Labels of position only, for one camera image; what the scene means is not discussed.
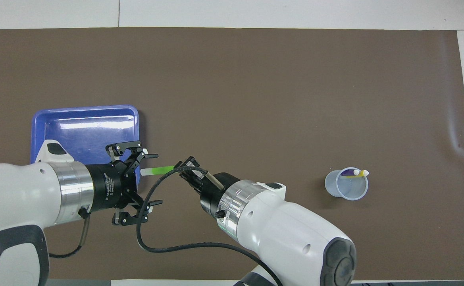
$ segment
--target cable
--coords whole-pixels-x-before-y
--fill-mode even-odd
[[[60,259],[60,258],[67,258],[72,255],[75,255],[78,252],[78,250],[80,250],[80,248],[82,248],[82,246],[85,244],[85,238],[87,237],[87,231],[89,230],[89,222],[90,222],[90,215],[87,215],[85,216],[85,219],[83,220],[83,228],[82,228],[82,234],[80,235],[80,242],[78,243],[78,246],[75,248],[74,251],[64,254],[64,255],[56,255],[56,254],[49,252],[48,256],[52,258]]]
[[[170,170],[170,172],[167,172],[166,174],[161,176],[156,181],[156,183],[154,183],[154,185],[152,185],[152,188],[150,189],[149,193],[145,197],[145,201],[143,202],[142,207],[140,208],[139,217],[144,215],[144,213],[146,211],[145,208],[147,207],[147,204],[148,204],[148,202],[150,200],[150,197],[152,196],[152,194],[154,193],[154,190],[156,190],[156,188],[159,186],[159,184],[162,181],[164,181],[170,175],[175,174],[176,172],[183,172],[183,171],[190,171],[190,170],[199,171],[199,172],[201,172],[203,174],[208,173],[207,170],[204,170],[204,169],[199,168],[199,167],[193,167],[193,166],[183,166],[183,167],[178,167],[178,168],[174,168],[173,170]],[[263,261],[261,261],[255,255],[252,255],[250,252],[247,252],[246,250],[244,250],[242,248],[239,248],[237,246],[233,246],[233,245],[230,245],[230,244],[226,244],[226,243],[219,243],[219,242],[200,242],[200,243],[183,244],[183,245],[179,245],[179,246],[172,246],[172,247],[165,247],[165,248],[152,248],[152,247],[149,247],[149,246],[145,245],[145,243],[143,242],[142,234],[141,234],[141,226],[142,226],[142,223],[141,223],[141,220],[139,219],[137,221],[137,224],[136,224],[136,235],[137,235],[138,245],[141,248],[143,248],[144,250],[148,251],[148,252],[165,253],[165,252],[172,252],[172,251],[178,251],[178,250],[183,250],[183,249],[191,249],[191,248],[199,248],[199,247],[219,247],[219,248],[227,248],[227,249],[235,250],[235,251],[237,251],[239,253],[242,253],[243,255],[249,257],[251,260],[253,260],[257,264],[262,266],[262,268],[264,268],[265,271],[267,271],[269,273],[269,275],[274,279],[274,281],[276,282],[276,284],[278,286],[283,286],[283,284],[281,283],[281,280],[279,280],[277,275]]]

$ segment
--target plastic cup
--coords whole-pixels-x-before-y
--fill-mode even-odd
[[[364,197],[368,191],[368,178],[366,176],[357,178],[346,178],[345,176],[341,176],[341,173],[348,169],[359,170],[354,167],[348,167],[343,170],[334,170],[330,172],[325,178],[325,188],[329,194],[334,197],[342,197],[349,201],[356,201]]]

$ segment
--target brown table surface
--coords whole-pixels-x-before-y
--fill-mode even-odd
[[[357,246],[355,279],[464,279],[464,92],[455,31],[319,29],[0,30],[0,162],[28,164],[45,108],[131,104],[141,139],[174,164],[281,182]],[[324,177],[371,172],[360,201]],[[141,195],[155,178],[142,178]],[[150,246],[233,243],[178,178],[153,199]],[[238,279],[255,265],[222,249],[151,254],[133,227],[94,213],[51,278]],[[70,251],[81,222],[46,230]]]

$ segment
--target blue plastic tray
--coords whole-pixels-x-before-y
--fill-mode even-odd
[[[106,145],[139,139],[138,111],[131,105],[43,109],[33,117],[31,163],[45,139],[59,141],[75,161],[108,163]],[[129,154],[125,152],[122,159]],[[139,168],[136,172],[138,183]]]

